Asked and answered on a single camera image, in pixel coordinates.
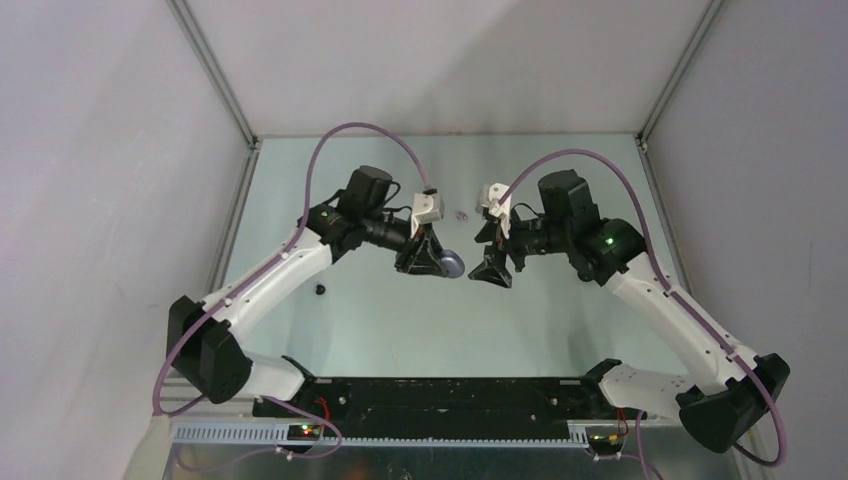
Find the left controller board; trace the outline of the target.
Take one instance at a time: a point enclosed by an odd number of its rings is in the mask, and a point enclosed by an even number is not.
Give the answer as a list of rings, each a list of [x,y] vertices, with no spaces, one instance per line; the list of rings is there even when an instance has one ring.
[[[315,442],[321,439],[322,434],[323,427],[320,425],[294,424],[289,426],[286,440],[289,442]]]

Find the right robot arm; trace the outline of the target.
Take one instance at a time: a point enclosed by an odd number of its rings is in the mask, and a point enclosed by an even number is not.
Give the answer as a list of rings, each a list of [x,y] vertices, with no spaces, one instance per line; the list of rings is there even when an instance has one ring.
[[[477,208],[486,223],[475,240],[482,262],[468,275],[503,288],[513,262],[564,254],[583,282],[594,282],[640,312],[686,369],[683,376],[601,362],[585,375],[585,411],[606,418],[618,408],[678,421],[715,453],[737,447],[770,411],[790,368],[776,353],[759,355],[715,321],[652,257],[645,237],[623,219],[601,217],[587,181],[573,170],[538,183],[543,211],[523,220],[506,184],[483,187]]]

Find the right controller board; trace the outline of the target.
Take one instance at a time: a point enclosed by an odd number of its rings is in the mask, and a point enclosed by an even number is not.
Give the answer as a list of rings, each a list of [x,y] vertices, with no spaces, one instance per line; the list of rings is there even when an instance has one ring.
[[[592,456],[617,457],[623,450],[625,437],[618,434],[590,435],[587,440],[587,451]]]

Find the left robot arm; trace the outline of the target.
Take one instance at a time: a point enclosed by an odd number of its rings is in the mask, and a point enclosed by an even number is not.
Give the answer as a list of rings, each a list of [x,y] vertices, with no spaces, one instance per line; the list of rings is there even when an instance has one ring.
[[[311,206],[291,237],[239,280],[199,301],[177,299],[168,312],[168,365],[213,404],[247,391],[276,397],[292,416],[311,412],[316,390],[305,382],[303,369],[242,346],[272,309],[364,244],[394,252],[394,268],[402,274],[456,278],[464,271],[433,229],[444,210],[438,190],[415,194],[406,219],[387,206],[399,190],[387,172],[361,166],[345,188]]]

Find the controller board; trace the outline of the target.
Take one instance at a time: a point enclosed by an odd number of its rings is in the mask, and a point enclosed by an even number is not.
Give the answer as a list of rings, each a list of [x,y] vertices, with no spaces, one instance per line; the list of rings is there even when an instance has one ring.
[[[587,440],[587,451],[592,456],[617,457],[623,450],[625,437],[618,434],[590,435]]]
[[[289,442],[315,442],[321,439],[322,434],[323,427],[320,425],[294,424],[289,426],[286,440]]]

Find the lavender earbud charging case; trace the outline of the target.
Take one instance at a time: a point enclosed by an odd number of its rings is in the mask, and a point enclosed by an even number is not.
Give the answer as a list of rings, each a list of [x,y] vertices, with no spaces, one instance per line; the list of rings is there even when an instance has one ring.
[[[465,273],[465,263],[454,251],[444,249],[440,254],[440,262],[446,271],[446,277],[457,279]]]

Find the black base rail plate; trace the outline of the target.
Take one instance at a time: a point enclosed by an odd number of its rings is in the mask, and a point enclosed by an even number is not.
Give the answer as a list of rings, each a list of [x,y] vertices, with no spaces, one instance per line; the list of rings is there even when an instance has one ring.
[[[342,435],[419,439],[563,439],[583,420],[633,420],[583,377],[308,380],[291,405]]]

